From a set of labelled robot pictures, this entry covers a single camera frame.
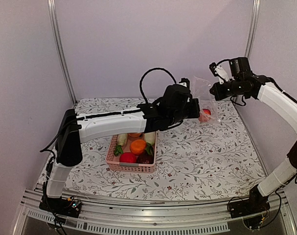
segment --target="plastic basket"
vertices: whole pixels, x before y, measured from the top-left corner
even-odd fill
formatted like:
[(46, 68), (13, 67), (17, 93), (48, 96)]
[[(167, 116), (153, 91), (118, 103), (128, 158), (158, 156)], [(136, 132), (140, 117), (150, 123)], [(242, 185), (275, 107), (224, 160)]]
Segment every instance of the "plastic basket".
[[(138, 163), (121, 163), (119, 162), (120, 156), (114, 155), (114, 150), (117, 145), (118, 135), (113, 136), (109, 150), (106, 157), (106, 163), (108, 164), (111, 170), (120, 170), (120, 171), (128, 171), (128, 172), (141, 172), (141, 173), (152, 173), (154, 172), (154, 167), (156, 163), (156, 153), (157, 153), (157, 140), (158, 140), (158, 132), (155, 135), (155, 145), (154, 145), (154, 162), (152, 164), (138, 164)], [(128, 137), (128, 142), (126, 146), (130, 146), (133, 138)]]

